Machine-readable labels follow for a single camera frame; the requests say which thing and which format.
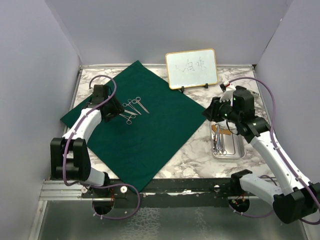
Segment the steel hemostat clamp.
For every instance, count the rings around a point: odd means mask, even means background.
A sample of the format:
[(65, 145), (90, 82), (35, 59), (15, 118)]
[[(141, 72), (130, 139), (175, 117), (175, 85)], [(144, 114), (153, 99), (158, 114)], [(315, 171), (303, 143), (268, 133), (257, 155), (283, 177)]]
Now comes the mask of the steel hemostat clamp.
[(127, 125), (131, 125), (132, 124), (132, 119), (136, 118), (136, 116), (134, 114), (131, 114), (131, 115), (120, 114), (120, 116), (123, 117), (124, 119), (126, 119), (126, 124)]

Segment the orange strip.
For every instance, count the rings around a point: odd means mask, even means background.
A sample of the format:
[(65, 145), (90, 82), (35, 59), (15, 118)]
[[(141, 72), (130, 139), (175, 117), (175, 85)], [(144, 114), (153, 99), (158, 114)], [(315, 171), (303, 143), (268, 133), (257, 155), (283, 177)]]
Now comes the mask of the orange strip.
[(212, 125), (211, 129), (216, 134), (222, 134), (222, 135), (228, 135), (228, 136), (232, 134), (228, 129), (222, 128), (222, 126), (218, 124)]

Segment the steel scalpel handle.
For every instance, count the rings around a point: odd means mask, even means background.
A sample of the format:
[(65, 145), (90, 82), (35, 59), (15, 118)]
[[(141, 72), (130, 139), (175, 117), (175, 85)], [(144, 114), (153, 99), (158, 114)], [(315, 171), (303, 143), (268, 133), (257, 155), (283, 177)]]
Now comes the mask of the steel scalpel handle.
[(220, 149), (220, 129), (218, 125), (214, 125), (215, 130), (214, 130), (214, 146), (215, 146), (215, 151), (218, 152)]

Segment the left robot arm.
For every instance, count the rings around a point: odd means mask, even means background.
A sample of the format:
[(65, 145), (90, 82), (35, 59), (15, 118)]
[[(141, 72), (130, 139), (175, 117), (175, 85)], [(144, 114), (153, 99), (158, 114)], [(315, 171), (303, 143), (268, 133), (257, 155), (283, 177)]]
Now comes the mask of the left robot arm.
[(93, 186), (97, 196), (106, 197), (111, 190), (110, 178), (106, 172), (91, 166), (87, 143), (100, 123), (108, 123), (123, 112), (114, 91), (111, 92), (107, 85), (95, 85), (71, 129), (50, 142), (51, 177), (65, 181), (68, 186), (72, 185), (68, 180)]

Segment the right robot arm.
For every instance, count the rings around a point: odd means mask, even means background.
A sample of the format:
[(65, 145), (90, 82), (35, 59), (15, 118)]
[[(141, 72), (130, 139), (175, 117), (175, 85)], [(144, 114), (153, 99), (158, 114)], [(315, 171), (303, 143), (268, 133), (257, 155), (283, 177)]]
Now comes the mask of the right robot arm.
[(250, 170), (232, 174), (229, 189), (240, 196), (250, 192), (272, 206), (285, 224), (304, 221), (320, 209), (320, 184), (312, 183), (282, 149), (272, 126), (255, 114), (254, 96), (246, 89), (236, 89), (230, 100), (213, 97), (202, 115), (208, 121), (233, 123), (239, 135), (260, 154), (278, 185), (271, 184)]

